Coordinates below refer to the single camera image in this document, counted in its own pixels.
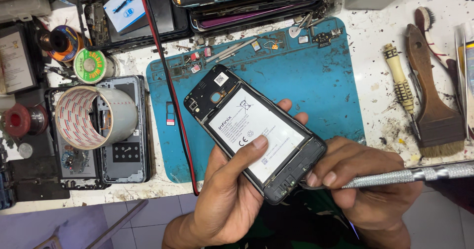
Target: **screwdriver handle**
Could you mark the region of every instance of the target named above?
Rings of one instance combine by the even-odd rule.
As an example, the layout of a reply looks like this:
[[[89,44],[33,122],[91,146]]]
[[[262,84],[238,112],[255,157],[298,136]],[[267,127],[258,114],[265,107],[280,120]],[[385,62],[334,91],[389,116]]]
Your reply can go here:
[[[356,177],[342,189],[364,188],[415,181],[435,181],[439,179],[456,179],[474,176],[474,162],[448,164],[437,167],[405,169],[389,173]]]
[[[392,44],[387,44],[385,46],[385,51],[383,52],[385,60],[392,70],[392,75],[395,80],[395,93],[400,103],[405,107],[408,113],[413,115],[413,94],[410,90],[410,85],[408,80],[401,69],[400,57],[398,56],[397,48],[392,46]]]

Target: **phone frame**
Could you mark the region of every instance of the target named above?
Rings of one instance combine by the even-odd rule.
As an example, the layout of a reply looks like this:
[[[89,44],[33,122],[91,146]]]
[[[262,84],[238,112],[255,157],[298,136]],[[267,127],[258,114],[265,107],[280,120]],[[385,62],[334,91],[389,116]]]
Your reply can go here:
[[[222,86],[214,82],[214,79],[219,76],[220,73],[224,73],[228,76],[228,79]],[[236,152],[220,138],[209,124],[241,88],[245,89],[247,93],[257,99],[264,107],[268,108],[269,111],[304,137],[298,147],[282,161],[278,168],[274,170],[265,181],[261,182],[249,168],[243,171],[245,177],[270,204],[278,204],[326,153],[327,145],[323,139],[299,123],[299,121],[258,92],[231,70],[221,64],[217,64],[211,68],[186,96],[184,106],[229,158],[232,158]],[[210,100],[212,94],[221,91],[224,91],[226,94],[218,102]]]

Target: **green solder wire label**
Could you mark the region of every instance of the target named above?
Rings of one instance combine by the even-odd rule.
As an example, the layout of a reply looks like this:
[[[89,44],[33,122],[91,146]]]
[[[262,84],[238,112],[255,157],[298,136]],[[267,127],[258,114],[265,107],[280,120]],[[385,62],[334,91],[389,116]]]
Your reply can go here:
[[[94,82],[104,73],[104,58],[100,52],[83,50],[76,56],[75,70],[86,82]]]

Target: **knurled metal handle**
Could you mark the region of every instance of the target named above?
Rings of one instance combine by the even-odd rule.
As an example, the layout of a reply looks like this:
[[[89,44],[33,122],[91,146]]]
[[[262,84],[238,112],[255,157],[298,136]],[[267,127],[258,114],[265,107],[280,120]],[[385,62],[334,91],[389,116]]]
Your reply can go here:
[[[474,163],[466,162],[437,167],[422,167],[411,170],[406,169],[377,175],[356,177],[342,188],[364,188],[370,186],[409,183],[415,181],[465,178],[472,176],[474,176]]]

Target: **qr code sticker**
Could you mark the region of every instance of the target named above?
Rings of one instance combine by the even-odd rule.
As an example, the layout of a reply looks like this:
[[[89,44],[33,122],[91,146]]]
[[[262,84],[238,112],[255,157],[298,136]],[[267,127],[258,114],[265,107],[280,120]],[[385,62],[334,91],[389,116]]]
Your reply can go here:
[[[225,75],[224,73],[220,73],[215,79],[214,79],[214,82],[216,82],[219,86],[222,86],[224,84],[224,82],[227,81],[229,77],[227,75]]]

